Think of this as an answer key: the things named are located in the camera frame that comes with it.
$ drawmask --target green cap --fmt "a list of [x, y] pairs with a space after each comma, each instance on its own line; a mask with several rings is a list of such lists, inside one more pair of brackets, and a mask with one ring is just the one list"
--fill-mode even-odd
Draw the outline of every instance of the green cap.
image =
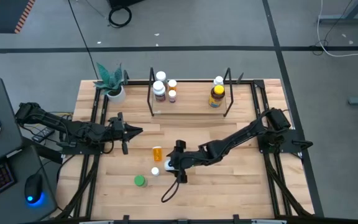
[[144, 176], [142, 175], [137, 175], [135, 177], [135, 184], [138, 187], [142, 187], [144, 184], [146, 183], [146, 178], [144, 178]]

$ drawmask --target wooden tabletop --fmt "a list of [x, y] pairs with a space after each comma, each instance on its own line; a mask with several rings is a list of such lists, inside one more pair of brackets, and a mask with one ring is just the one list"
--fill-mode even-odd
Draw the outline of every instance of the wooden tabletop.
[[[280, 80], [264, 81], [270, 107], [287, 109]], [[193, 85], [205, 88], [211, 83], [189, 85], [192, 85], [189, 88]], [[186, 92], [184, 88], [177, 90], [178, 101]], [[232, 149], [217, 164], [188, 169], [188, 183], [180, 185], [171, 201], [160, 201], [175, 178], [164, 171], [163, 161], [154, 162], [152, 148], [162, 146], [163, 155], [166, 155], [172, 151], [175, 141], [181, 139], [186, 141], [187, 150], [194, 151], [202, 143], [223, 139], [247, 126], [256, 118], [249, 85], [233, 85], [234, 104], [226, 118], [221, 114], [156, 114], [152, 117], [146, 102], [147, 86], [125, 86], [125, 91], [127, 96], [123, 104], [108, 104], [106, 119], [122, 111], [126, 122], [143, 128], [144, 132], [128, 143], [128, 155], [123, 155], [121, 144], [116, 144], [112, 153], [101, 156], [92, 219], [121, 220], [123, 215], [130, 215], [131, 220], [230, 219], [233, 214], [239, 214], [240, 218], [273, 218], [264, 160], [256, 139]], [[90, 120], [94, 94], [92, 81], [82, 81], [74, 120]], [[103, 97], [99, 101], [97, 121], [102, 102]], [[291, 154], [282, 154], [281, 159], [289, 190], [313, 213], [301, 161]], [[61, 170], [57, 190], [60, 207], [70, 201], [78, 188], [82, 160], [83, 156], [75, 156]], [[159, 176], [151, 174], [153, 167], [160, 169]], [[135, 186], [136, 175], [144, 175], [148, 186]], [[281, 193], [278, 187], [276, 189], [283, 214]], [[85, 192], [81, 214], [85, 214], [87, 197]]]

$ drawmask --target concrete floor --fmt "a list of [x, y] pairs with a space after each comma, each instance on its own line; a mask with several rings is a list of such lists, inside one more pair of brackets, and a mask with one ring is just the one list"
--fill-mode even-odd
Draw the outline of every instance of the concrete floor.
[[[105, 0], [89, 0], [108, 14]], [[269, 0], [281, 46], [317, 42], [320, 1]], [[347, 1], [325, 0], [323, 14], [341, 14]], [[132, 22], [113, 29], [85, 0], [72, 0], [89, 47], [200, 45], [273, 46], [261, 1], [146, 0], [131, 7]], [[119, 12], [117, 19], [125, 17]], [[321, 26], [321, 36], [330, 26]], [[358, 24], [338, 25], [330, 45], [358, 45]], [[66, 0], [37, 0], [20, 34], [0, 34], [0, 49], [84, 47]], [[353, 52], [334, 52], [348, 54]], [[274, 51], [92, 52], [94, 62], [131, 78], [147, 78], [150, 66], [173, 78], [213, 78], [231, 67], [234, 77], [281, 78]], [[284, 52], [326, 217], [358, 219], [358, 57], [332, 58]], [[73, 111], [80, 80], [95, 79], [87, 53], [0, 54], [0, 77], [14, 110], [36, 101], [47, 111]]]

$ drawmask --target yellow bottle cap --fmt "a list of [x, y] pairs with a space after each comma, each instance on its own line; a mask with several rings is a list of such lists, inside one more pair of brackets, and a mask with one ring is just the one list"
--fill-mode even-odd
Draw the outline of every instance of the yellow bottle cap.
[[214, 92], [218, 95], [222, 95], [224, 92], [224, 87], [222, 85], [217, 85], [214, 87]]

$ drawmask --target blue light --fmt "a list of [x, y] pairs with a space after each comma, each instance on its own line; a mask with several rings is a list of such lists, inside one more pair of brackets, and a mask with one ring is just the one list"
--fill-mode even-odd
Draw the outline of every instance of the blue light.
[[34, 203], [29, 203], [27, 202], [27, 204], [30, 206], [30, 207], [33, 207], [33, 208], [38, 208], [38, 207], [41, 207], [44, 203], [45, 203], [45, 194], [42, 192], [41, 193], [41, 196], [40, 198], [38, 199], [38, 201], [34, 202]]

